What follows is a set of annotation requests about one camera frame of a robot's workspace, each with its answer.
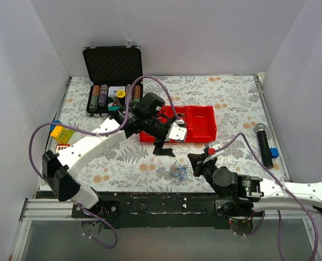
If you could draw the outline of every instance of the yellow block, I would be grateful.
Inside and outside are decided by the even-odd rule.
[[[72,137],[75,131],[66,129],[62,126],[56,126],[51,132],[51,137],[57,142],[57,144],[66,144]]]

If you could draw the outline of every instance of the black metal base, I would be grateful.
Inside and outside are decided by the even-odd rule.
[[[230,229],[226,217],[216,214],[215,193],[137,193],[99,192],[104,201],[116,201],[115,217],[106,220],[115,228],[135,227],[214,227]],[[55,198],[51,191],[38,192],[36,198]],[[87,218],[73,207],[73,218]]]

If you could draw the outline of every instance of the blue wire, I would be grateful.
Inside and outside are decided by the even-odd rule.
[[[176,161],[171,166],[171,173],[173,176],[177,177],[180,181],[183,181],[187,178],[188,165],[181,166],[181,164]]]

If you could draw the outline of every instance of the white wall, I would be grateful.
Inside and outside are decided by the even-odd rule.
[[[24,198],[36,191],[30,135],[53,118],[67,81],[31,3],[0,0],[0,260],[9,260]],[[47,134],[34,144],[38,166]]]
[[[322,181],[322,0],[305,3],[267,70],[264,89],[293,181]],[[322,242],[322,219],[317,223]]]
[[[142,48],[146,74],[266,71],[305,0],[31,0],[71,76],[81,49]]]

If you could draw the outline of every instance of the red cap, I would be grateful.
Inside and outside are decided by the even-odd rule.
[[[214,155],[214,154],[215,154],[215,149],[214,149],[214,148],[210,148],[210,149],[208,150],[208,154],[209,154],[209,155]]]

